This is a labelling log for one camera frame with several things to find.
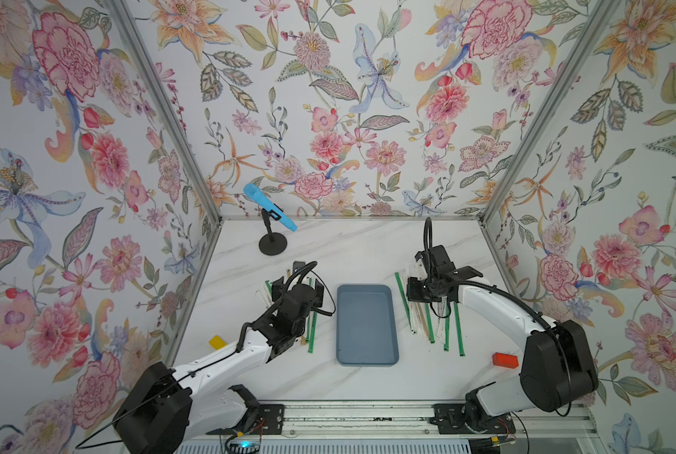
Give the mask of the blue-grey storage tray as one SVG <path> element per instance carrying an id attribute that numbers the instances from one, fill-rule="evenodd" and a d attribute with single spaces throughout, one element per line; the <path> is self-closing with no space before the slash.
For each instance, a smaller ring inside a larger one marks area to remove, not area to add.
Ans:
<path id="1" fill-rule="evenodd" d="M 345 284 L 337 290 L 336 359 L 350 367 L 398 363 L 393 295 L 386 285 Z"/>

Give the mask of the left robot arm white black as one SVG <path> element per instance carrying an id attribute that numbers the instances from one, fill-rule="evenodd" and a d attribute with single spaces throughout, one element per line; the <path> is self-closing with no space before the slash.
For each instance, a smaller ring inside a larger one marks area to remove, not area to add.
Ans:
<path id="1" fill-rule="evenodd" d="M 175 368 L 163 362 L 149 366 L 112 421 L 126 450 L 174 453 L 183 442 L 213 431 L 237 438 L 260 429 L 260 402 L 238 380 L 305 334 L 325 290 L 303 281 L 316 265 L 309 262 L 289 279 L 273 282 L 271 306 L 243 324 L 237 342 Z"/>

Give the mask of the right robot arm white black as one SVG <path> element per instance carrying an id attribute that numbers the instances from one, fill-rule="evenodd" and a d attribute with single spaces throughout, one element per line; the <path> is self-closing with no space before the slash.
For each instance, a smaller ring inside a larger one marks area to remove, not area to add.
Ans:
<path id="1" fill-rule="evenodd" d="M 486 431 L 493 420 L 522 410 L 557 412 L 594 393 L 599 379 L 585 330 L 572 320 L 559 322 L 521 299 L 480 279 L 470 266 L 457 268 L 442 246 L 415 255 L 407 279 L 412 303 L 455 303 L 484 317 L 521 349 L 519 374 L 465 396 L 461 421 L 471 431 Z"/>

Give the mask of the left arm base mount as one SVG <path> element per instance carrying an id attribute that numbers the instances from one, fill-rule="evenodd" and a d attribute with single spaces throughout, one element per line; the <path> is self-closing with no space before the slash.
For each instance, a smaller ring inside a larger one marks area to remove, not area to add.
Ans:
<path id="1" fill-rule="evenodd" d="M 234 431 L 243 434 L 281 435 L 284 420 L 283 404 L 259 404 L 248 408 L 247 413 L 235 425 L 209 431 L 208 435 L 232 435 Z"/>

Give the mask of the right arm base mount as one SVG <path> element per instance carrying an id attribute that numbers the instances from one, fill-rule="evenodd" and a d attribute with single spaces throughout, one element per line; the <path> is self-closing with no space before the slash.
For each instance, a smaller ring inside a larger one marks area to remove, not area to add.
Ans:
<path id="1" fill-rule="evenodd" d="M 434 404 L 429 423 L 442 435 L 514 435 L 516 427 L 509 414 L 488 416 L 478 407 L 465 403 Z"/>

